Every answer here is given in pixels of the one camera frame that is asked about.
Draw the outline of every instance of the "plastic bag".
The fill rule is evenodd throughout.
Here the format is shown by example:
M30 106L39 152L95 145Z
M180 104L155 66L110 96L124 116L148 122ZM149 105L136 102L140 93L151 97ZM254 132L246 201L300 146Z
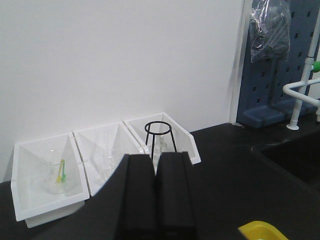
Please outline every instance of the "plastic bag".
M249 25L252 63L267 58L288 60L290 21L289 3L285 0L258 0Z

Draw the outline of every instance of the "yellow stirring rod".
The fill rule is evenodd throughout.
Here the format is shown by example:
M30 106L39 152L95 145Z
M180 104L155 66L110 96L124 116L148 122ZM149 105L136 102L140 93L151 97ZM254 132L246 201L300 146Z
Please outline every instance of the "yellow stirring rod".
M58 177L57 177L56 180L55 180L55 183L56 183L56 184L59 183L59 182L61 182L61 176L60 176L60 175L61 175L61 168L62 168L62 165L63 165L64 161L65 161L65 160L63 160L63 159L61 159L61 161L60 161Z

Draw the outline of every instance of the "yellow lid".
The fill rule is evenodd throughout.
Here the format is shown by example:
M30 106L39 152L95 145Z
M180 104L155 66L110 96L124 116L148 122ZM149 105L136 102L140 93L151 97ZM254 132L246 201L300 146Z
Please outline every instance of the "yellow lid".
M278 229L264 221L252 221L238 229L248 240L288 240Z

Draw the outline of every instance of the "white plastic tray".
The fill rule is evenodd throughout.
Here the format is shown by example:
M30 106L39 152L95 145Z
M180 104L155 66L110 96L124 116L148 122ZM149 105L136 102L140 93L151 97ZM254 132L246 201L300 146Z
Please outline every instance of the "white plastic tray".
M124 154L144 154L144 150L122 122L75 131L74 136L84 163L90 195L94 196L118 166ZM116 149L120 156L116 166L106 178L101 175L103 154L106 149Z
M46 184L46 152L60 149L69 153L66 167L71 169L67 180L72 187L61 194L52 194ZM89 198L84 167L73 134L16 143L13 153L11 191L17 221L25 220L28 228L74 213Z
M176 150L178 152L188 152L193 164L201 162L194 137L165 112L123 121L125 126L142 146L145 154L151 154L151 149L146 145L147 132L145 131L145 125L153 121L169 123L172 127ZM152 138L152 135L150 135L148 140L149 143L152 142ZM167 143L172 142L170 134L164 135L164 138Z

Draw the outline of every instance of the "white pipe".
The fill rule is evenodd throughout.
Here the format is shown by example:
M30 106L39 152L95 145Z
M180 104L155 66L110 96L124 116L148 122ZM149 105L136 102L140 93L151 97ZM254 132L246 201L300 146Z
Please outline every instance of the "white pipe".
M318 45L319 35L320 35L320 10L319 10L318 16L316 18L313 36L311 39L310 49L309 49L309 53L308 53L308 57L310 57L310 58L313 58L315 56L316 48Z
M302 81L289 83L283 86L283 92L302 101L305 101L309 104L312 104L313 106L316 106L317 108L320 107L320 100L314 99L310 96L307 96L305 94L302 94L300 92L294 91L292 89L298 88L298 87L306 87L308 85L312 84L318 84L320 83L320 78L312 79L307 82L307 85L305 85Z
M302 76L301 76L301 80L300 80L301 86L300 86L298 92L290 90L289 88L287 89L286 85L283 86L284 92L287 91L288 93L290 93L289 95L292 94L291 96L297 98L295 101L294 107L293 107L293 112L292 112L290 123L286 126L288 129L291 129L291 130L298 130L299 129L298 118L300 115L301 106L302 106L303 101L306 101L308 103L313 102L311 100L312 99L311 97L306 96L306 89L307 89L307 85L308 85L310 72L313 70L312 63L314 62L314 56L315 56L315 52L316 52L316 48L317 48L317 44L318 44L318 40L319 40L319 35L320 35L320 10L319 10L318 16L316 18L316 23L314 26L314 31L313 31L313 36L312 36L310 48L309 48L308 57L305 59L305 62L304 62L304 68L303 68L303 72L302 72Z

